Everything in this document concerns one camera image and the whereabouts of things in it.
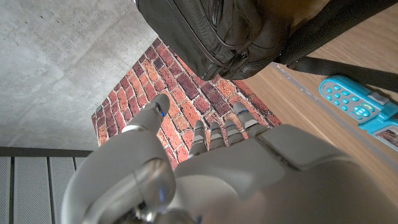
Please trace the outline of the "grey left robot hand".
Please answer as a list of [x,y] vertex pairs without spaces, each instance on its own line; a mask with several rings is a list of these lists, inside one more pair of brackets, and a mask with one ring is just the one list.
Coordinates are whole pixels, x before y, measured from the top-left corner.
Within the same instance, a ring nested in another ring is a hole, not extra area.
[[397,206],[349,155],[291,125],[194,127],[172,167],[157,137],[170,107],[157,95],[71,178],[64,223],[396,223]]

